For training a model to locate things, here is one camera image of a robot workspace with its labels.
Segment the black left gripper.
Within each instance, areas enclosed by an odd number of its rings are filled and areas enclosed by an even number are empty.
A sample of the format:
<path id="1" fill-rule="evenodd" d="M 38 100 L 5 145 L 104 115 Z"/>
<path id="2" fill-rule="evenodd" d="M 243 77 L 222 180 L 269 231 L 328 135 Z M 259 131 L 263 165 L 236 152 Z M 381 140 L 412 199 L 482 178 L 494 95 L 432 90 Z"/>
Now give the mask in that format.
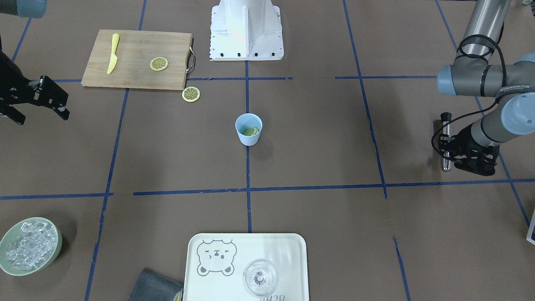
<path id="1" fill-rule="evenodd" d="M 457 135 L 451 136 L 448 150 L 455 168 L 480 176 L 495 175 L 500 147 L 479 145 L 473 139 L 470 128 L 463 128 Z"/>

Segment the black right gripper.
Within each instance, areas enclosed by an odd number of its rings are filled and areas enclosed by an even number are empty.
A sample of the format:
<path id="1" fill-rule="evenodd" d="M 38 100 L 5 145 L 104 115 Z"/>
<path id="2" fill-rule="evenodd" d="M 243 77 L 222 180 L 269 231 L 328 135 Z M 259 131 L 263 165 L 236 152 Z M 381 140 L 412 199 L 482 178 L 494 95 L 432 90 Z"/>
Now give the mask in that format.
<path id="1" fill-rule="evenodd" d="M 0 52 L 0 96 L 0 114 L 17 125 L 25 123 L 25 115 L 12 107 L 18 104 L 42 105 L 50 108 L 62 120 L 69 119 L 69 110 L 66 108 L 69 94 L 48 76 L 41 76 L 39 80 L 33 81 L 27 79 L 3 51 Z"/>

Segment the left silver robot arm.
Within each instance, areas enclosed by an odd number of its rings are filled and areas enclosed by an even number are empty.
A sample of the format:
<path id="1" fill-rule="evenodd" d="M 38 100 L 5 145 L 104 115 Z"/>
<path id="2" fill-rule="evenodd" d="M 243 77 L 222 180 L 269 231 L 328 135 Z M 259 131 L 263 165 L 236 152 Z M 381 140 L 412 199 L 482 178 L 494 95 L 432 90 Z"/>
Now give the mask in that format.
<path id="1" fill-rule="evenodd" d="M 440 115 L 431 145 L 444 172 L 455 167 L 492 176 L 500 146 L 535 130 L 534 53 L 507 65 L 499 46 L 509 7 L 509 0 L 478 0 L 453 63 L 436 77 L 440 93 L 493 98 L 489 108 L 477 111 L 483 117 L 456 135 L 450 133 L 451 113 Z"/>

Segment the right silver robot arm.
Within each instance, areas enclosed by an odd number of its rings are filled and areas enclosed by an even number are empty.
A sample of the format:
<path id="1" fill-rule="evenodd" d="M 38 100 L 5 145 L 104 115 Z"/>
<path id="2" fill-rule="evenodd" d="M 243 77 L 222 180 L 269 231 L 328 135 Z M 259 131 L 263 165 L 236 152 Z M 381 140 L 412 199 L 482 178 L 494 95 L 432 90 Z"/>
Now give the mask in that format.
<path id="1" fill-rule="evenodd" d="M 46 0 L 2 0 L 0 11 L 22 18 L 41 18 L 46 13 Z M 15 105 L 31 104 L 55 112 L 62 120 L 68 120 L 66 108 L 68 93 L 50 77 L 27 79 L 20 68 L 3 51 L 0 52 L 0 114 L 17 125 L 25 123 L 25 115 Z"/>

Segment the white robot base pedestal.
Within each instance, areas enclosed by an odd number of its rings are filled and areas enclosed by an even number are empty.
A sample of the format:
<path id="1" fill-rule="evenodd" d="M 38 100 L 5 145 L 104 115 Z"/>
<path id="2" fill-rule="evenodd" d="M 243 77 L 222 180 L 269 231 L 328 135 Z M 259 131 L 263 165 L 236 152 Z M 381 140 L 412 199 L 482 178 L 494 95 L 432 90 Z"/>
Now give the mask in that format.
<path id="1" fill-rule="evenodd" d="M 283 59 L 280 8 L 270 0 L 221 0 L 211 9 L 211 61 Z"/>

